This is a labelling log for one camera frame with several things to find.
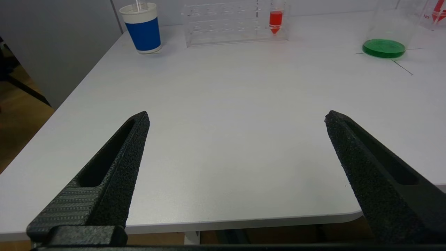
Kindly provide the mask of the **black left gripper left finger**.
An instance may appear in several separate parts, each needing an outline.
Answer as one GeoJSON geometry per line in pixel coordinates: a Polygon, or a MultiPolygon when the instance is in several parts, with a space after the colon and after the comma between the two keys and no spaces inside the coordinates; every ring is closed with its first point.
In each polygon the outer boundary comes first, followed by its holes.
{"type": "Polygon", "coordinates": [[[150,127],[131,116],[27,226],[34,246],[125,246],[126,221],[150,127]]]}

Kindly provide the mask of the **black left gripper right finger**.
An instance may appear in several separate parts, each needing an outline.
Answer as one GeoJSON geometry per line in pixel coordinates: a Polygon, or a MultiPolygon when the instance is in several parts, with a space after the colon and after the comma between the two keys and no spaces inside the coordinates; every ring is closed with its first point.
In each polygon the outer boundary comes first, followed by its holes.
{"type": "Polygon", "coordinates": [[[377,241],[445,244],[446,196],[359,126],[331,110],[328,136],[377,241]]]}

